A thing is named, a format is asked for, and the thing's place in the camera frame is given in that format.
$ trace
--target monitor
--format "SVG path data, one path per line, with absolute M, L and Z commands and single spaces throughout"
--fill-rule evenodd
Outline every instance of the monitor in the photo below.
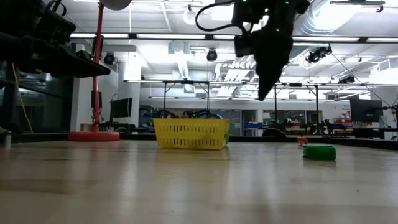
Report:
M 111 101 L 111 118 L 128 118 L 131 115 L 132 98 Z
M 351 120 L 357 122 L 379 122 L 383 116 L 383 103 L 380 100 L 350 99 Z

